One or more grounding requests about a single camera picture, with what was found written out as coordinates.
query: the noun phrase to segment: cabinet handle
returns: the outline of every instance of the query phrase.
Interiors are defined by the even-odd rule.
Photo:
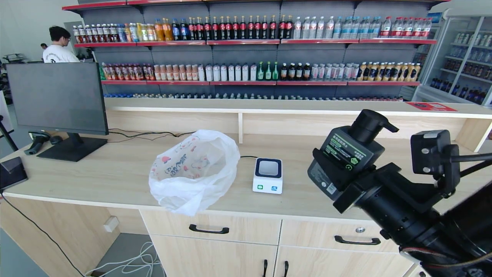
[[[372,238],[371,242],[349,242],[344,240],[341,236],[335,236],[335,241],[339,243],[346,243],[346,244],[358,244],[358,245],[378,245],[381,243],[381,241],[378,238]]]
[[[268,267],[268,261],[263,260],[263,277],[267,275],[267,267]]]
[[[289,262],[285,261],[285,273],[283,274],[283,277],[287,277],[288,270],[289,270]]]
[[[190,224],[189,229],[194,231],[194,232],[201,232],[201,233],[209,233],[209,234],[227,234],[229,232],[229,228],[224,227],[222,228],[222,231],[207,231],[207,230],[200,230],[196,228],[195,224]]]

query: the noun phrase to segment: counter top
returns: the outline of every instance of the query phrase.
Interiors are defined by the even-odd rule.
[[[6,190],[5,195],[26,199],[103,206],[114,208],[163,209],[152,197],[148,174],[155,157],[179,143],[183,138],[159,138],[154,141],[124,140],[111,134],[107,145],[78,163],[26,156],[22,149],[2,161],[21,156],[29,180]],[[279,158],[284,164],[284,185],[281,195],[252,192],[254,159],[242,158],[238,174],[229,191],[203,213],[275,217],[302,220],[369,220],[365,213],[351,208],[339,214],[326,197],[308,178],[311,152],[325,137],[245,135],[248,144],[239,145],[241,155]],[[376,162],[381,166],[394,162],[402,174],[414,182],[432,182],[428,175],[415,175],[411,169],[410,144],[407,139],[377,139],[386,152]],[[461,149],[461,155],[472,152]],[[467,163],[463,168],[473,165]],[[492,178],[487,170],[467,176],[458,186],[456,195],[436,205],[446,211],[470,192]]]

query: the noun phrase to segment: green bottle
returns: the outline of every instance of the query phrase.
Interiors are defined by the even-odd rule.
[[[258,67],[258,76],[257,76],[257,80],[258,81],[262,81],[263,80],[263,62],[260,62],[260,66]]]
[[[272,79],[272,71],[270,71],[270,62],[267,62],[267,72],[265,73],[265,80]]]
[[[277,62],[275,62],[274,74],[272,75],[272,80],[277,81],[278,79],[278,70],[277,70]]]

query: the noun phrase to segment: cabinet door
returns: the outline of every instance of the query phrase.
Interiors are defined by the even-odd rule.
[[[272,277],[277,246],[152,235],[168,277]]]
[[[275,277],[401,277],[412,262],[399,254],[280,246]]]

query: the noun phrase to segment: plastic bag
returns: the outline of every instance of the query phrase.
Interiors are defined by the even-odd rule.
[[[169,211],[194,216],[231,187],[239,158],[233,139],[198,130],[157,156],[149,173],[151,194]]]

